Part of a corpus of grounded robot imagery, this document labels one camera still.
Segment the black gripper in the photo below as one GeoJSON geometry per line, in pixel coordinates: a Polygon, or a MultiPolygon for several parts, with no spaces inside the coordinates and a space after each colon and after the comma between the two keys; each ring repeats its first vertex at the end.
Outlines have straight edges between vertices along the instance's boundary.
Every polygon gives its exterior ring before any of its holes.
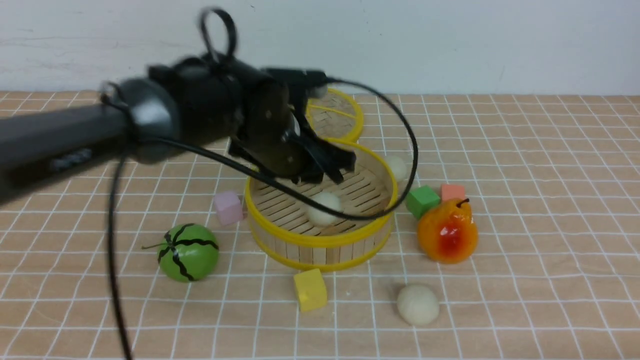
{"type": "Polygon", "coordinates": [[[297,139],[297,119],[290,107],[290,89],[272,77],[227,77],[233,100],[240,105],[241,123],[231,136],[228,154],[293,184],[318,184],[327,176],[334,184],[345,180],[343,171],[355,170],[357,157],[320,137],[297,139]]]}

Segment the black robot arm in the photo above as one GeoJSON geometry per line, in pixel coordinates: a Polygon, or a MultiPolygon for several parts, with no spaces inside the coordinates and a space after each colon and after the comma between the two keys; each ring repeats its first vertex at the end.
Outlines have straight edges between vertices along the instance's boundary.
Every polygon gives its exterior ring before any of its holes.
{"type": "Polygon", "coordinates": [[[204,147],[230,139],[228,153],[259,173],[293,183],[343,182],[356,156],[314,132],[306,106],[327,84],[320,70],[257,69],[209,55],[153,65],[96,104],[2,119],[1,202],[100,166],[132,148],[152,165],[181,153],[155,138],[204,147]]]}

